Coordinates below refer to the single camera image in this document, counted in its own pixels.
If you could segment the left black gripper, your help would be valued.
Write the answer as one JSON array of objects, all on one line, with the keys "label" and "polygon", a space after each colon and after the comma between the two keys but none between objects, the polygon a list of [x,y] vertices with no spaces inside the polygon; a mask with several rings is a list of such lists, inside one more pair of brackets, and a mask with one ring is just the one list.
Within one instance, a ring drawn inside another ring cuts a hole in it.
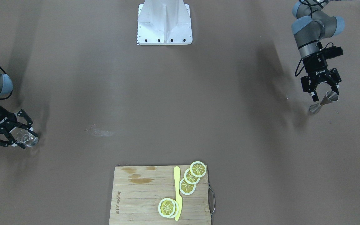
[{"label": "left black gripper", "polygon": [[[339,88],[339,83],[342,80],[337,68],[332,68],[330,70],[327,69],[328,64],[326,60],[328,58],[329,58],[328,53],[317,52],[303,58],[302,62],[304,64],[304,68],[308,75],[311,73],[316,75],[316,72],[320,72],[324,70],[324,72],[319,74],[319,79],[321,83],[323,82],[327,83],[331,87],[331,90],[334,91],[337,95],[339,95],[338,88]],[[308,75],[300,78],[302,90],[306,93],[309,93],[309,95],[312,97],[312,100],[314,102],[317,102],[319,101],[316,92],[316,87],[318,86],[317,83],[318,80],[317,78],[313,78]]]}]

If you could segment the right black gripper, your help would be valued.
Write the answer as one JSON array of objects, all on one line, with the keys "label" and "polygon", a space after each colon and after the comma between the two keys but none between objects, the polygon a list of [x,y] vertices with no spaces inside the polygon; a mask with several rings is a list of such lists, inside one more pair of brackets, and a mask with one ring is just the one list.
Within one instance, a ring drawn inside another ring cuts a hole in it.
[{"label": "right black gripper", "polygon": [[16,113],[13,113],[7,111],[0,105],[0,134],[7,138],[7,140],[0,139],[0,146],[19,146],[22,149],[26,148],[24,144],[17,142],[10,134],[16,128],[28,131],[29,133],[34,133],[33,120],[24,109],[20,109]]}]

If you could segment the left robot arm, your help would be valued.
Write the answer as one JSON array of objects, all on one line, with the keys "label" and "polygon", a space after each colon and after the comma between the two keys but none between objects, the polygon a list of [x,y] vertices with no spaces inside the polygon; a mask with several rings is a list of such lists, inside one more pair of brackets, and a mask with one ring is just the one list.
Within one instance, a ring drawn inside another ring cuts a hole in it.
[{"label": "left robot arm", "polygon": [[296,21],[292,24],[292,33],[304,64],[306,76],[301,80],[304,92],[319,100],[316,88],[326,83],[335,93],[341,78],[336,68],[328,69],[327,60],[343,55],[341,47],[323,47],[321,40],[339,35],[345,29],[342,17],[330,17],[323,12],[328,0],[299,0],[292,9]]}]

